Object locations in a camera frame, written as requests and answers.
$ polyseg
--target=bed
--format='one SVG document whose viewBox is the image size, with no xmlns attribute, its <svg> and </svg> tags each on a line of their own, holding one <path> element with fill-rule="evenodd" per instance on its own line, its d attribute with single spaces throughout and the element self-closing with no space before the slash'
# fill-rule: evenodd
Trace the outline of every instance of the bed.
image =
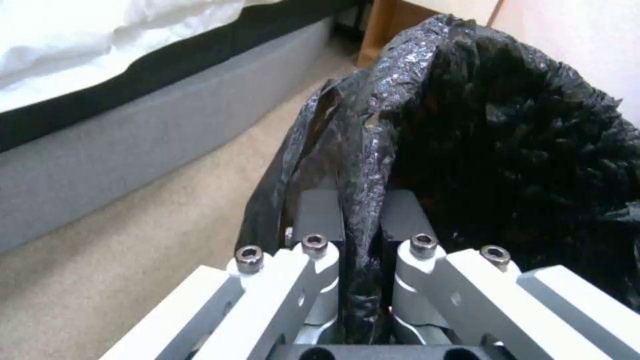
<svg viewBox="0 0 640 360">
<path fill-rule="evenodd" d="M 218 19 L 211 23 L 219 26 L 200 26 L 193 36 L 148 46 L 148 53 L 131 51 L 137 57 L 131 56 L 120 72 L 114 66 L 102 74 L 104 79 L 65 84 L 58 92 L 34 85 L 37 81 L 17 86 L 10 80 L 28 72 L 12 65 L 14 78 L 0 76 L 0 252 L 237 136 L 297 84 L 328 39 L 330 17 L 355 2 L 183 1 L 230 6 L 226 11 L 237 10 L 237 18 L 227 16 L 227 23 Z M 7 74 L 8 57 L 3 56 Z M 12 59 L 15 63 L 20 57 Z M 22 95 L 14 92 L 19 88 Z"/>
</svg>

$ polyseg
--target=floor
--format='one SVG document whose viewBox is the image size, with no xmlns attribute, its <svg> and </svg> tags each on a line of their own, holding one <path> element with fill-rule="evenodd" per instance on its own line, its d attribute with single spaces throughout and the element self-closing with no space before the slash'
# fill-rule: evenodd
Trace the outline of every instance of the floor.
<svg viewBox="0 0 640 360">
<path fill-rule="evenodd" d="M 0 359 L 100 357 L 198 265 L 224 267 L 298 110 L 349 74 L 357 51 L 333 38 L 292 96 L 235 140 L 0 256 Z"/>
</svg>

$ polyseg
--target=white wall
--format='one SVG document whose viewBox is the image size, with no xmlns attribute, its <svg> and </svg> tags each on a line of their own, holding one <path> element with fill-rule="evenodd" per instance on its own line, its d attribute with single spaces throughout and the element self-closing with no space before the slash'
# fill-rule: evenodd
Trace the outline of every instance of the white wall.
<svg viewBox="0 0 640 360">
<path fill-rule="evenodd" d="M 619 110 L 640 127 L 640 0 L 504 0 L 493 28 L 623 99 Z"/>
</svg>

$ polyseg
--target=garbage bag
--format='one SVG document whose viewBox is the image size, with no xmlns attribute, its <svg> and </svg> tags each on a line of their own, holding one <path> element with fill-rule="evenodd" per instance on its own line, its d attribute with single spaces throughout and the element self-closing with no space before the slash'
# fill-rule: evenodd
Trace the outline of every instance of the garbage bag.
<svg viewBox="0 0 640 360">
<path fill-rule="evenodd" d="M 447 251 L 492 243 L 523 270 L 562 264 L 638 311 L 640 136 L 619 103 L 507 34 L 434 16 L 307 101 L 237 246 L 275 252 L 300 192 L 332 176 L 347 343 L 386 341 L 376 242 L 391 188 L 416 194 Z"/>
</svg>

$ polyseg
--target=white bedsheet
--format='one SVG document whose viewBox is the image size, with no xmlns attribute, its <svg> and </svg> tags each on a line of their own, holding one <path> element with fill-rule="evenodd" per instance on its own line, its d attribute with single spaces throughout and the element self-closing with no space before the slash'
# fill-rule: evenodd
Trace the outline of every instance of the white bedsheet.
<svg viewBox="0 0 640 360">
<path fill-rule="evenodd" d="M 280 0 L 0 0 L 0 112 L 101 83 Z"/>
</svg>

